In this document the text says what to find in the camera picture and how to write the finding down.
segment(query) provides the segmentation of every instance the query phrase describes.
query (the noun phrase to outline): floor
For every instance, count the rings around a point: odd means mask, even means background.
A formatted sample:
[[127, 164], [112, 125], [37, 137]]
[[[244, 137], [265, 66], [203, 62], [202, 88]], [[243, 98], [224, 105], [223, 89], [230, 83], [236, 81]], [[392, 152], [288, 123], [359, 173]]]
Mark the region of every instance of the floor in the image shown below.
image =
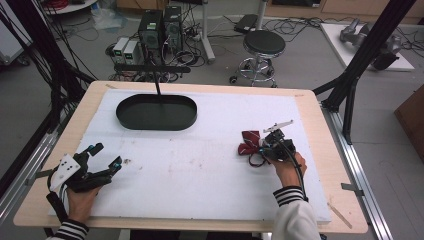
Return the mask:
[[[88, 22], [76, 26], [77, 34], [69, 38], [72, 49], [87, 67], [99, 78], [106, 80], [114, 73], [113, 63], [105, 55], [105, 49], [119, 36], [131, 36], [138, 28], [137, 16], [125, 19], [121, 29], [95, 31], [90, 12], [66, 15], [67, 25]], [[210, 20], [209, 29], [215, 34], [234, 35], [231, 24], [221, 24], [224, 18]], [[415, 31], [405, 26], [405, 32]], [[422, 39], [424, 30], [417, 35]], [[292, 36], [285, 35], [286, 40]], [[238, 63], [249, 54], [243, 49], [242, 37], [229, 39], [210, 38], [216, 61], [211, 65], [192, 68], [173, 84], [230, 85]], [[69, 58], [63, 42], [58, 42]], [[424, 239], [424, 165], [393, 111], [415, 90], [424, 84], [424, 59], [412, 51], [402, 50], [404, 57], [415, 67], [412, 72], [366, 71], [357, 86], [352, 124], [352, 140], [361, 160], [384, 218], [394, 239]], [[279, 88], [314, 89], [339, 76], [344, 67], [326, 40], [324, 34], [306, 28], [292, 42], [288, 42], [284, 54], [275, 59], [276, 80]], [[250, 86], [241, 79], [236, 86]], [[257, 84], [269, 87], [269, 83]], [[0, 72], [0, 154], [4, 172], [22, 147], [34, 133], [50, 108], [50, 91], [33, 65], [13, 64]], [[318, 100], [328, 93], [319, 95]], [[0, 226], [3, 240], [43, 239], [42, 229], [17, 227], [13, 215], [20, 201]], [[116, 229], [92, 229], [88, 239], [118, 239]], [[184, 239], [203, 239], [204, 233], [187, 232]], [[328, 234], [328, 239], [374, 239], [372, 230], [366, 234]]]

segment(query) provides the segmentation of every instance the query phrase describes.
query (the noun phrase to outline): wooden table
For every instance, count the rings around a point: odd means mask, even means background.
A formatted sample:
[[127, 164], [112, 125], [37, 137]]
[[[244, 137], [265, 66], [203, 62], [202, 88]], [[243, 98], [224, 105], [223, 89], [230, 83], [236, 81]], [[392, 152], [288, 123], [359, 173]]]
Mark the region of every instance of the wooden table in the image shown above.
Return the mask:
[[[111, 88], [154, 90], [151, 83], [97, 81], [90, 85], [87, 93], [75, 111], [69, 124], [47, 159], [43, 170], [57, 166], [64, 153], [76, 152], [80, 140], [86, 131], [104, 93]], [[303, 125], [308, 136], [311, 152], [328, 201], [332, 221], [319, 225], [320, 232], [364, 233], [368, 230], [364, 215], [354, 192], [341, 188], [341, 183], [350, 183], [342, 160], [336, 149], [330, 130], [310, 90], [267, 89], [228, 87], [210, 85], [162, 84], [161, 89], [173, 92], [205, 92], [248, 95], [293, 96], [298, 106]], [[47, 178], [34, 182], [31, 190], [20, 206], [14, 223], [18, 226], [56, 227], [60, 223], [55, 216], [47, 213], [50, 205], [45, 196], [48, 194]], [[218, 220], [179, 220], [146, 218], [92, 217], [89, 227], [125, 228], [125, 229], [178, 229], [204, 231], [247, 231], [271, 232], [271, 221], [218, 221]]]

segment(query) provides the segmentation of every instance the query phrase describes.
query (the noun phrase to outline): striped sleeve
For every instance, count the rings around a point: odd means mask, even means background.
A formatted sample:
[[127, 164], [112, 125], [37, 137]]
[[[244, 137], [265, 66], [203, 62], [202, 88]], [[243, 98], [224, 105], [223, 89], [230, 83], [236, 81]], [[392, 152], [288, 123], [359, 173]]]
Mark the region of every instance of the striped sleeve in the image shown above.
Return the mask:
[[62, 222], [59, 230], [51, 240], [84, 240], [88, 233], [88, 227], [80, 222], [67, 219]]
[[303, 200], [303, 192], [298, 186], [288, 186], [275, 191], [274, 197], [277, 200], [278, 206], [281, 207], [293, 201]]

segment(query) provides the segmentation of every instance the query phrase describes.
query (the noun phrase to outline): stool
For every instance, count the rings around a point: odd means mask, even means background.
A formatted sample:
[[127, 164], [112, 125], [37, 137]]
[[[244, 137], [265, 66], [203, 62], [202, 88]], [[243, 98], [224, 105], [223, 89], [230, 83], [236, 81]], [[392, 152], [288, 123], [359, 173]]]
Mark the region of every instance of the stool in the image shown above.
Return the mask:
[[254, 58], [247, 58], [239, 64], [236, 75], [230, 77], [230, 83], [236, 83], [238, 75], [241, 75], [252, 82], [252, 87], [255, 82], [272, 81], [271, 87], [276, 88], [271, 59], [284, 52], [286, 48], [284, 39], [276, 33], [257, 30], [249, 32], [244, 37], [243, 46]]

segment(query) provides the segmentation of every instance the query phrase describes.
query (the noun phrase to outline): power supply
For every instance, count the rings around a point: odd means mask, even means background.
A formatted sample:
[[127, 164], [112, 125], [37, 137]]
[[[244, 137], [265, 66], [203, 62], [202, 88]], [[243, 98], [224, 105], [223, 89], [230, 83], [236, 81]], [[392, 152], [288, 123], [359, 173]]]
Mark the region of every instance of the power supply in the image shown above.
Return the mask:
[[183, 50], [183, 29], [181, 22], [181, 7], [167, 6], [165, 8], [164, 24], [168, 47], [180, 52]]
[[127, 65], [138, 65], [141, 60], [140, 47], [137, 40], [128, 41], [127, 47], [124, 50], [125, 62]]
[[125, 64], [124, 50], [129, 40], [127, 37], [122, 37], [116, 43], [115, 47], [113, 47], [112, 59], [115, 63]]

